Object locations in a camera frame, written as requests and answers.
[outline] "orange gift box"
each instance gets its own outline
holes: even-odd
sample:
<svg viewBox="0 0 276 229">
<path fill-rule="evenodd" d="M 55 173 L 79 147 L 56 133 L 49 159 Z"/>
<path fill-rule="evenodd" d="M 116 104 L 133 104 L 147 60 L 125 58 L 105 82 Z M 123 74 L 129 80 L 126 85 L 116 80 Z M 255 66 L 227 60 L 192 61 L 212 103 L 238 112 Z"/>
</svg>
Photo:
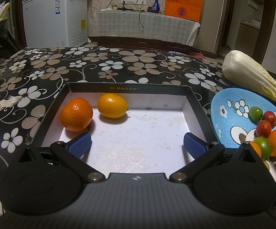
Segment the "orange gift box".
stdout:
<svg viewBox="0 0 276 229">
<path fill-rule="evenodd" d="M 203 0 L 165 0 L 164 14 L 199 21 Z"/>
</svg>

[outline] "electrical outlet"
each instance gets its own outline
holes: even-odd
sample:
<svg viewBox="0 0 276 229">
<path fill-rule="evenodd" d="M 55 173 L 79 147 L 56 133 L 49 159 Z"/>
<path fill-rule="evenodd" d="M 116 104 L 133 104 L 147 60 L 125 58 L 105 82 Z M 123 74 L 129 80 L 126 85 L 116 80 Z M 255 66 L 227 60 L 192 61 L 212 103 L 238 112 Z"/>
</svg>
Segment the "electrical outlet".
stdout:
<svg viewBox="0 0 276 229">
<path fill-rule="evenodd" d="M 125 1 L 125 4 L 138 4 L 138 5 L 146 5 L 146 0 L 121 0 L 121 4 Z"/>
</svg>

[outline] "blue bottle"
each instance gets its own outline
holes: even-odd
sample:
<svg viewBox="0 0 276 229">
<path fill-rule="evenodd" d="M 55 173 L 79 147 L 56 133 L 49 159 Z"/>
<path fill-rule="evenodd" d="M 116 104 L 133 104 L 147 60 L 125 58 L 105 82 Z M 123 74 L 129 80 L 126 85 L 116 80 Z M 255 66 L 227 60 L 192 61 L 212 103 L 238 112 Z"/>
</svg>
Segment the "blue bottle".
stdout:
<svg viewBox="0 0 276 229">
<path fill-rule="evenodd" d="M 158 0 L 155 0 L 154 5 L 152 6 L 152 12 L 153 13 L 159 13 L 160 7 L 159 7 L 159 3 Z"/>
</svg>

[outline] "red tomato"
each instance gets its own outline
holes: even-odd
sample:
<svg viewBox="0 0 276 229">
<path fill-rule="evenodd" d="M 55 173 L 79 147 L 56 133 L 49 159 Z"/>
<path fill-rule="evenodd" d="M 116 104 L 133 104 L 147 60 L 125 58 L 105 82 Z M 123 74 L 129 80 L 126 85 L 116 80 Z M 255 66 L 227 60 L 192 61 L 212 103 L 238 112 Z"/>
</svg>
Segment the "red tomato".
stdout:
<svg viewBox="0 0 276 229">
<path fill-rule="evenodd" d="M 257 124 L 255 133 L 257 137 L 268 138 L 268 136 L 270 135 L 271 129 L 272 129 L 271 124 L 269 121 L 260 121 Z"/>
<path fill-rule="evenodd" d="M 264 114 L 263 114 L 263 118 L 262 120 L 264 121 L 269 121 L 270 124 L 272 125 L 272 128 L 274 128 L 276 126 L 276 116 L 273 112 L 271 111 L 266 111 Z"/>
</svg>

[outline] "blue plate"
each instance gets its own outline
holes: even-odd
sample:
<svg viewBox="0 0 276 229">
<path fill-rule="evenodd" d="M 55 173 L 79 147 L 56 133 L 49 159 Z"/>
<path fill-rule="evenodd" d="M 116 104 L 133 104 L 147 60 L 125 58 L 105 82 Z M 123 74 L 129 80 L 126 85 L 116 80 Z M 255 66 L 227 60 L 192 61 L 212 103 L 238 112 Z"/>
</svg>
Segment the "blue plate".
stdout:
<svg viewBox="0 0 276 229">
<path fill-rule="evenodd" d="M 263 97 L 245 89 L 229 88 L 218 92 L 211 103 L 211 119 L 216 136 L 226 148 L 238 148 L 240 141 L 253 141 L 256 125 L 249 119 L 249 108 L 257 106 L 276 115 L 276 107 Z M 276 182 L 276 162 L 268 161 Z"/>
</svg>

